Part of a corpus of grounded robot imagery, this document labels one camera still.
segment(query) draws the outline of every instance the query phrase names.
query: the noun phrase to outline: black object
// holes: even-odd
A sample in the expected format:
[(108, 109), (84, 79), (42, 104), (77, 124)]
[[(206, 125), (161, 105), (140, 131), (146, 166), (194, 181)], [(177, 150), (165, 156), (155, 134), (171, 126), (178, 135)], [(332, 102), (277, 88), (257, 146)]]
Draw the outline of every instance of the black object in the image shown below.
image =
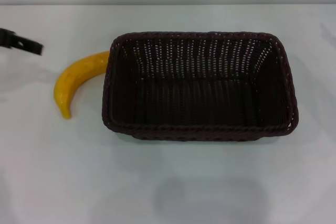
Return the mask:
[(36, 55), (41, 55), (43, 49), (42, 44), (17, 36), (15, 32), (4, 28), (0, 28), (0, 47), (15, 47)]
[(111, 46), (102, 118), (147, 140), (251, 141), (299, 121), (287, 55), (265, 33), (133, 33)]

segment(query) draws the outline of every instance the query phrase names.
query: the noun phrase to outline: black strap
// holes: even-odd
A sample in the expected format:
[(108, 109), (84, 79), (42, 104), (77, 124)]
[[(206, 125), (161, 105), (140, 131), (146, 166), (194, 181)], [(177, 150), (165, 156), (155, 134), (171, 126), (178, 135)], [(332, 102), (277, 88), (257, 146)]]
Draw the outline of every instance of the black strap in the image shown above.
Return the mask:
[(0, 28), (0, 47), (15, 47), (36, 55), (41, 55), (43, 49), (42, 44), (17, 36), (15, 32), (4, 28)]

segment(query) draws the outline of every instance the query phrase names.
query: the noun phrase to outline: yellow banana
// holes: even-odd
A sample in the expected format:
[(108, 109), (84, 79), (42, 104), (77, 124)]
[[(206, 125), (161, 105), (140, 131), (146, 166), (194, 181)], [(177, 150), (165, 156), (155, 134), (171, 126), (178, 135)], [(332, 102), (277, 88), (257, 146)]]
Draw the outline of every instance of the yellow banana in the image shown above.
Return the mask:
[(78, 87), (90, 78), (105, 73), (110, 52), (101, 52), (70, 65), (58, 78), (54, 99), (65, 119), (71, 118), (70, 104)]

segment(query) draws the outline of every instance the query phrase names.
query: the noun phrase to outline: white table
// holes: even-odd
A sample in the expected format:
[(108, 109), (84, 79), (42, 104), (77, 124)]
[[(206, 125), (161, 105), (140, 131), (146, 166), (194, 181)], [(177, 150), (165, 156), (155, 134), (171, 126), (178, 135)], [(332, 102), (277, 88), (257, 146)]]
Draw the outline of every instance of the white table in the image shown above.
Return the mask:
[[(45, 45), (0, 49), (1, 224), (330, 224), (336, 219), (336, 5), (1, 6)], [(104, 76), (54, 101), (70, 63), (132, 31), (264, 31), (283, 42), (300, 121), (250, 143), (142, 142), (101, 120)]]

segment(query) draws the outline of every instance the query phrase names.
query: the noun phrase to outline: wicker basket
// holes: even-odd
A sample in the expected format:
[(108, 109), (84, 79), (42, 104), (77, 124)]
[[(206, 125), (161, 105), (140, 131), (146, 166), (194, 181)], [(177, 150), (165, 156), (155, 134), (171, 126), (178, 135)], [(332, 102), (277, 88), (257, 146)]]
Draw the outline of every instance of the wicker basket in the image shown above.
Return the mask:
[(131, 33), (114, 40), (102, 118), (143, 140), (251, 141), (291, 133), (286, 52), (264, 33)]

